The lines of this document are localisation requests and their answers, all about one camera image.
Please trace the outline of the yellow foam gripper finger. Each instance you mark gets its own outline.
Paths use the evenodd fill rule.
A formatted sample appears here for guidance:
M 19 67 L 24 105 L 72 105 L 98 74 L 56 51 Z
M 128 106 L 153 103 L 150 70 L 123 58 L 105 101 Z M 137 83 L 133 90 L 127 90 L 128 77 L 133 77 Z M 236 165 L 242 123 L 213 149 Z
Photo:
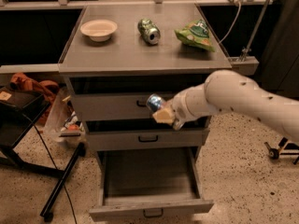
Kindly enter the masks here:
M 169 106 L 158 110 L 152 116 L 157 123 L 172 124 L 175 121 L 174 112 Z

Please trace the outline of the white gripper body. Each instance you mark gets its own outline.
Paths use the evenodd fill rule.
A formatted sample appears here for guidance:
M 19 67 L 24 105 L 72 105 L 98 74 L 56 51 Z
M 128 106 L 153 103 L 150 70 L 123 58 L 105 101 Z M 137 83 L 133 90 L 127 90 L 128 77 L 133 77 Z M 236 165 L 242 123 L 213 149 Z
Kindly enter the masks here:
M 175 115 L 173 128 L 179 130 L 186 122 L 197 120 L 206 114 L 206 98 L 202 87 L 191 87 L 179 92 L 172 99 Z

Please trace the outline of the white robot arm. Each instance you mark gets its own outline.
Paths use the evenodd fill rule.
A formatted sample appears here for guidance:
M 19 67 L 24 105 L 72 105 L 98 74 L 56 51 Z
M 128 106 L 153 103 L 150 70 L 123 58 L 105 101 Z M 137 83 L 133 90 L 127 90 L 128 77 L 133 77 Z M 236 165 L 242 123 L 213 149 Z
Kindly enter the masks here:
M 218 70 L 203 84 L 179 92 L 153 118 L 178 130 L 186 122 L 225 112 L 249 116 L 299 142 L 299 102 L 265 91 L 254 80 L 230 70 Z

